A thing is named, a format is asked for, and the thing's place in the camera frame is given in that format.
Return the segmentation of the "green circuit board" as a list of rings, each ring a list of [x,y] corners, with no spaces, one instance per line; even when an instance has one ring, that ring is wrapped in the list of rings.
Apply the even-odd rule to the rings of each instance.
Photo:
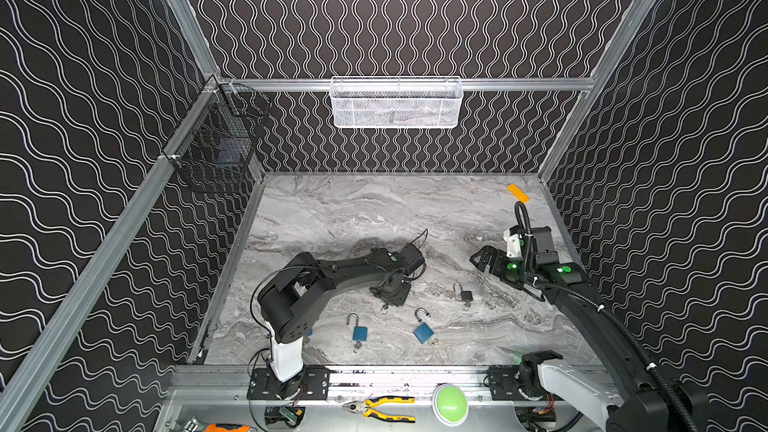
[[[304,416],[303,407],[268,407],[264,412],[264,421],[268,428],[293,429],[302,423]]]

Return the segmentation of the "orange tool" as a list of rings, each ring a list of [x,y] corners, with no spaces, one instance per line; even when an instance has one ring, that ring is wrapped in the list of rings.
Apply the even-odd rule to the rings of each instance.
[[[204,432],[251,432],[252,428],[244,424],[231,423],[211,423],[207,425]]]

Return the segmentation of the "yellow block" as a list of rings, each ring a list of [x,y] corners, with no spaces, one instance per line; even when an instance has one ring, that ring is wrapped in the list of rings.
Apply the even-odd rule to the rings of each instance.
[[[520,202],[528,203],[530,197],[516,184],[509,184],[507,190]]]

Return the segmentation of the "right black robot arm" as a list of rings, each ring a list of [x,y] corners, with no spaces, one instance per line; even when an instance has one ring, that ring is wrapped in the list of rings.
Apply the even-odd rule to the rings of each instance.
[[[533,227],[516,202],[505,249],[484,246],[470,258],[481,273],[555,306],[586,339],[612,379],[605,386],[553,350],[524,354],[504,388],[528,400],[562,399],[602,431],[702,431],[706,393],[670,378],[592,286],[586,271],[562,262],[551,230]]]

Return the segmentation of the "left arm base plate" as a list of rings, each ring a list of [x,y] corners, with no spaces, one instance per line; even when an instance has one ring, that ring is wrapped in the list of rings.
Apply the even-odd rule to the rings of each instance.
[[[330,370],[324,366],[305,366],[285,381],[277,378],[271,366],[257,367],[250,374],[247,397],[252,401],[324,401],[329,385]]]

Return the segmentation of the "blue padlock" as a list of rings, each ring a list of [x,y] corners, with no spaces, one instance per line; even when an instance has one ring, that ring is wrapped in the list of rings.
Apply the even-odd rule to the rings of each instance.
[[[353,351],[358,353],[363,343],[367,341],[368,329],[360,325],[359,316],[356,313],[350,313],[347,316],[346,325],[352,328]]]
[[[427,323],[427,319],[431,317],[431,313],[427,309],[419,307],[414,311],[414,316],[418,322],[418,326],[413,331],[416,339],[421,344],[433,343],[435,341],[435,332]]]

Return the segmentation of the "green round button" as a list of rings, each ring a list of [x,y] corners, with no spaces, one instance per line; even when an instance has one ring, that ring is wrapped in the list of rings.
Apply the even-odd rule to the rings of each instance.
[[[443,425],[462,425],[469,414],[469,403],[465,393],[456,385],[445,383],[436,387],[432,395],[432,410]]]

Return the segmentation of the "middle blue padlock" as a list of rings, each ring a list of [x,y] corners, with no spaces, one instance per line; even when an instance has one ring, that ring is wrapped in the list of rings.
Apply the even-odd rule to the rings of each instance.
[[[367,341],[368,329],[360,325],[359,316],[356,313],[350,313],[347,316],[346,325],[352,328],[353,351],[358,353],[363,343]]]

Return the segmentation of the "right blue padlock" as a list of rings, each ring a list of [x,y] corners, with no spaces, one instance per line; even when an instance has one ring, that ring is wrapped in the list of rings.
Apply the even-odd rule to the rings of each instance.
[[[419,307],[414,311],[414,316],[418,322],[418,326],[413,331],[416,339],[421,344],[433,343],[435,341],[435,332],[427,323],[427,319],[431,317],[431,313],[427,309]]]

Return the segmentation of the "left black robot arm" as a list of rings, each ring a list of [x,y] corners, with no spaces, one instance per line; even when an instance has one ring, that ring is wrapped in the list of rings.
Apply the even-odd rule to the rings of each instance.
[[[389,306],[402,306],[426,262],[409,243],[399,250],[373,248],[345,260],[320,260],[309,252],[296,255],[256,293],[270,336],[270,368],[285,383],[302,372],[303,337],[338,295],[367,289]]]

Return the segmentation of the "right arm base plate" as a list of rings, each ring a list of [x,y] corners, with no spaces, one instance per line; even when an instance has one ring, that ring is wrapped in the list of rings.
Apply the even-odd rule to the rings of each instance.
[[[543,388],[538,364],[491,366],[483,384],[490,390],[493,401],[562,401],[560,396]]]

